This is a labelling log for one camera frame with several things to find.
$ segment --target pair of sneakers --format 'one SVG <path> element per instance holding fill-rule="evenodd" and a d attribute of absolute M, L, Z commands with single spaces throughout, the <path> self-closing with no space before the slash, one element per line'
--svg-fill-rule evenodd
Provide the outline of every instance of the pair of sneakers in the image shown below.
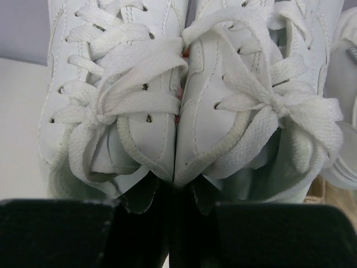
<path fill-rule="evenodd" d="M 322 95 L 343 3 L 197 0 L 185 29 L 188 0 L 49 0 L 49 195 L 114 199 L 145 178 L 205 192 L 201 178 L 229 200 L 302 202 L 342 144 Z"/>

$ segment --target shoe tongue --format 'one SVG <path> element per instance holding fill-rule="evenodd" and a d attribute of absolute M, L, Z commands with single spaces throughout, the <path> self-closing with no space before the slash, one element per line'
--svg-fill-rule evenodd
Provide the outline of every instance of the shoe tongue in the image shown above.
<path fill-rule="evenodd" d="M 127 175 L 135 172 L 140 164 L 125 151 L 119 138 L 117 125 L 111 125 L 102 135 L 91 163 L 91 172 Z"/>

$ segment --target shoe eyelet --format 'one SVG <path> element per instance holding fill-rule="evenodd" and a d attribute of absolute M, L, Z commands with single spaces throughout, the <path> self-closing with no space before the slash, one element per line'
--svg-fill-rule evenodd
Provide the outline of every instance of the shoe eyelet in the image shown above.
<path fill-rule="evenodd" d="M 105 29 L 103 27 L 100 27 L 99 25 L 97 24 L 93 24 L 93 26 L 99 30 L 101 30 L 102 32 L 105 32 Z"/>
<path fill-rule="evenodd" d="M 220 104 L 220 102 L 216 102 L 215 104 L 214 104 L 214 106 L 213 106 L 213 108 L 215 109 L 215 110 L 217 110 L 217 106 Z"/>
<path fill-rule="evenodd" d="M 146 122 L 152 123 L 152 116 L 150 114 L 147 116 Z"/>

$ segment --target stitching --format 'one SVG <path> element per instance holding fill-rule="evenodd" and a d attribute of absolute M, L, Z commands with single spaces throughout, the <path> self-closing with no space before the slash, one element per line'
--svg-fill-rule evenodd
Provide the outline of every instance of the stitching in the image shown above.
<path fill-rule="evenodd" d="M 317 13 L 320 10 L 320 4 L 321 2 L 319 1 L 318 6 L 317 6 Z M 311 27 L 311 34 L 313 33 L 313 30 L 315 29 L 316 25 L 316 19 L 317 19 L 317 13 L 315 13 L 313 20 L 312 20 L 312 27 Z M 312 52 L 312 63 L 313 63 L 313 68 L 312 68 L 312 81 L 313 84 L 315 84 L 315 75 L 316 75 L 316 53 L 315 53 L 315 47 L 311 45 L 311 52 Z"/>
<path fill-rule="evenodd" d="M 129 10 L 129 8 L 125 8 L 125 13 L 127 14 L 127 18 L 128 18 L 128 20 L 129 20 L 130 18 L 129 18 L 128 10 Z"/>
<path fill-rule="evenodd" d="M 162 28 L 161 28 L 161 32 L 162 32 L 163 36 L 165 35 L 165 29 L 166 29 L 165 26 L 166 26 L 166 22 L 167 22 L 167 19 L 168 19 L 168 14 L 169 14 L 169 11 L 170 11 L 170 7 L 171 7 L 171 0 L 167 0 L 165 15 L 163 17 Z"/>
<path fill-rule="evenodd" d="M 199 109 L 200 109 L 200 103 L 203 99 L 203 95 L 205 94 L 206 92 L 206 89 L 209 85 L 209 83 L 211 82 L 212 80 L 212 77 L 213 77 L 213 74 L 214 74 L 214 71 L 217 69 L 217 64 L 218 64 L 218 51 L 219 51 L 219 41 L 217 41 L 217 44 L 216 44 L 216 62 L 214 64 L 214 68 L 212 70 L 212 73 L 210 74 L 210 78 L 208 79 L 208 81 L 206 82 L 205 84 L 205 87 L 203 88 L 199 98 L 199 102 L 197 104 L 197 110 L 196 110 L 196 113 L 195 113 L 195 125 L 194 125 L 194 145 L 195 145 L 195 154 L 198 155 L 198 148 L 197 148 L 197 139 L 196 139 L 196 125 L 197 125 L 197 115 L 198 115 L 198 112 L 199 112 Z"/>
<path fill-rule="evenodd" d="M 64 38 L 64 34 L 66 32 L 66 28 L 67 28 L 67 10 L 66 10 L 66 2 L 60 7 L 59 11 L 63 9 L 64 11 L 64 18 L 65 18 L 65 22 L 64 22 L 64 29 L 63 29 L 63 32 L 62 32 L 62 35 L 61 35 L 61 43 L 63 42 L 63 38 Z M 44 152 L 42 150 L 42 146 L 41 146 L 41 141 L 40 141 L 40 132 L 41 132 L 41 129 L 42 129 L 42 122 L 44 121 L 44 113 L 45 113 L 45 109 L 47 107 L 47 103 L 48 103 L 48 100 L 49 100 L 49 97 L 50 97 L 50 94 L 51 94 L 51 91 L 52 91 L 52 86 L 53 86 L 53 83 L 54 83 L 54 80 L 55 80 L 55 76 L 56 76 L 56 70 L 57 70 L 57 64 L 58 64 L 58 57 L 59 57 L 59 53 L 60 53 L 60 49 L 61 49 L 61 45 L 59 45 L 58 49 L 57 49 L 57 53 L 56 53 L 56 58 L 54 59 L 54 72 L 53 72 L 53 76 L 52 76 L 52 81 L 50 83 L 50 86 L 49 86 L 49 91 L 47 93 L 47 96 L 46 96 L 46 100 L 45 100 L 45 104 L 44 104 L 44 107 L 42 108 L 42 112 L 41 112 L 41 119 L 40 119 L 40 124 L 39 124 L 39 127 L 38 127 L 38 135 L 37 135 L 37 138 L 38 138 L 38 148 L 39 148 L 39 151 L 40 151 L 40 157 L 44 160 L 45 163 L 47 163 L 48 165 L 50 165 L 50 163 L 48 161 L 45 160 L 44 158 Z"/>
<path fill-rule="evenodd" d="M 171 0 L 167 0 L 165 15 L 163 17 L 162 28 L 161 28 L 162 36 L 165 35 L 165 29 L 166 29 L 165 26 L 166 26 L 166 22 L 167 22 L 167 19 L 168 19 L 168 14 L 169 14 L 169 11 L 170 11 L 170 7 L 171 7 Z M 159 76 L 159 81 L 160 81 L 161 91 L 163 92 L 164 90 L 163 90 L 163 86 L 162 86 L 162 75 Z M 167 133 L 168 119 L 169 119 L 169 117 L 167 115 L 165 115 L 165 132 L 164 132 L 164 135 L 163 135 L 163 144 L 162 144 L 162 149 L 161 149 L 160 155 L 158 157 L 158 161 L 161 159 L 161 157 L 163 155 L 163 151 L 164 151 L 164 149 L 166 147 L 166 133 Z"/>
<path fill-rule="evenodd" d="M 180 10 L 179 10 L 178 6 L 176 5 L 175 1 L 172 1 L 171 8 L 173 9 L 174 13 L 176 14 L 176 17 L 178 19 L 178 24 L 180 24 L 180 30 L 182 32 L 185 28 L 185 22 L 184 22 L 184 18 L 181 16 Z"/>
<path fill-rule="evenodd" d="M 130 20 L 134 22 L 134 16 L 133 16 L 133 8 L 130 8 Z"/>
<path fill-rule="evenodd" d="M 255 53 L 254 56 L 253 56 L 253 62 L 252 62 L 252 67 L 250 68 L 250 71 L 253 71 L 253 68 L 254 68 L 254 66 L 255 66 L 255 59 L 256 59 L 256 57 L 257 57 L 257 53 Z"/>
<path fill-rule="evenodd" d="M 196 104 L 196 100 L 194 99 L 189 100 L 188 102 L 185 103 L 180 113 L 183 114 L 188 108 L 190 108 L 192 105 L 195 104 Z"/>
<path fill-rule="evenodd" d="M 319 22 L 321 24 L 321 26 L 325 29 L 325 39 L 326 39 L 326 64 L 328 64 L 330 62 L 330 49 L 331 49 L 331 44 L 330 44 L 330 35 L 329 35 L 329 28 L 327 26 L 326 20 L 324 18 L 324 15 L 322 14 L 322 12 L 319 12 L 317 14 L 318 18 L 319 18 Z"/>
<path fill-rule="evenodd" d="M 260 56 L 261 56 L 261 53 L 258 53 L 257 67 L 256 67 L 255 71 L 258 71 L 258 69 L 259 69 Z"/>
<path fill-rule="evenodd" d="M 203 15 L 203 13 L 205 12 L 205 10 L 207 9 L 208 5 L 212 2 L 212 0 L 206 0 L 206 2 L 201 6 L 200 10 L 197 11 L 197 20 L 199 18 L 201 18 L 201 16 Z"/>
<path fill-rule="evenodd" d="M 163 87 L 162 87 L 162 75 L 159 75 L 159 80 L 160 80 L 160 88 L 161 88 L 161 92 L 163 92 Z M 163 144 L 162 144 L 162 149 L 161 149 L 161 152 L 160 152 L 160 155 L 157 159 L 157 161 L 159 161 L 162 157 L 162 153 L 165 149 L 165 146 L 166 146 L 166 132 L 167 132 L 167 124 L 168 124 L 168 116 L 165 115 L 165 132 L 164 132 L 164 135 L 163 135 Z"/>

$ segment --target black object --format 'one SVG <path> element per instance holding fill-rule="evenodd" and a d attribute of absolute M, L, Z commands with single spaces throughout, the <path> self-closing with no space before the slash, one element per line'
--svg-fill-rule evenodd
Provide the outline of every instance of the black object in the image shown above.
<path fill-rule="evenodd" d="M 357 267 L 355 231 L 337 208 L 221 202 L 207 213 L 204 195 L 174 191 L 170 268 Z"/>
<path fill-rule="evenodd" d="M 150 187 L 149 209 L 129 212 L 126 202 Z M 122 200 L 2 201 L 0 267 L 159 268 L 168 253 L 167 187 L 150 176 Z"/>
<path fill-rule="evenodd" d="M 355 231 L 337 208 L 221 203 L 215 214 L 223 267 L 357 267 Z"/>

